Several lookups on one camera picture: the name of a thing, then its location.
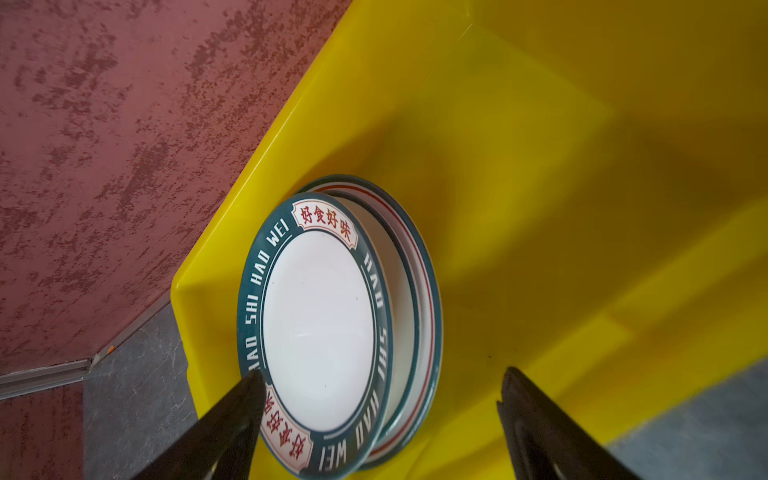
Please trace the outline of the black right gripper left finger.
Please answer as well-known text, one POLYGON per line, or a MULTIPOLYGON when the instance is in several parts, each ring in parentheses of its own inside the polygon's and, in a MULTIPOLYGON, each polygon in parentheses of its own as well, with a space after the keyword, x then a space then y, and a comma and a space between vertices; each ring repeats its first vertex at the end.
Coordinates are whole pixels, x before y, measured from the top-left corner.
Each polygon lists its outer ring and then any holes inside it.
POLYGON ((247 479, 266 402, 265 382, 248 373, 137 479, 247 479))

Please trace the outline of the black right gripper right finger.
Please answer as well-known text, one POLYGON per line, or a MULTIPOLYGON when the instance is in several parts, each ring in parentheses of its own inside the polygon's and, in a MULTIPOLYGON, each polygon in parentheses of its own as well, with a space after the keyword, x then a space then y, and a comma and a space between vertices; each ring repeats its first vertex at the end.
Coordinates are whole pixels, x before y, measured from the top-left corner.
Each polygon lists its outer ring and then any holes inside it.
POLYGON ((520 369, 503 377, 497 410, 517 479, 635 479, 520 369))

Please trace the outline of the green rim hao shi plate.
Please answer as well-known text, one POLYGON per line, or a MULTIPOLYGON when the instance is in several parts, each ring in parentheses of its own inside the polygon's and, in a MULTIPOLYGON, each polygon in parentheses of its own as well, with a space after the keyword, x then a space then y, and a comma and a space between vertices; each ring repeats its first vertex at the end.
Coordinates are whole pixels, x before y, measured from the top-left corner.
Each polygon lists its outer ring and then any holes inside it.
POLYGON ((257 232, 237 303, 242 374, 266 389, 260 433, 301 479, 355 472, 380 434, 392 383, 392 313, 375 248, 323 193, 278 205, 257 232))

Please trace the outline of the green red rim plate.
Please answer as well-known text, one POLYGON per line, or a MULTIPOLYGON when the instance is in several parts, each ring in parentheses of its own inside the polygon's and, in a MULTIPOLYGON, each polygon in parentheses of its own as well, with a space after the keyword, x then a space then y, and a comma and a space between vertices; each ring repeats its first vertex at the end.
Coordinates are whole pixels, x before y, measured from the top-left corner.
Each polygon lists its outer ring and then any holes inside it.
POLYGON ((414 438, 432 406, 443 356, 443 318, 434 267, 404 207, 370 181, 330 175, 299 191, 331 195, 362 217, 384 263, 393 306, 394 385, 381 435, 362 471, 392 460, 414 438))

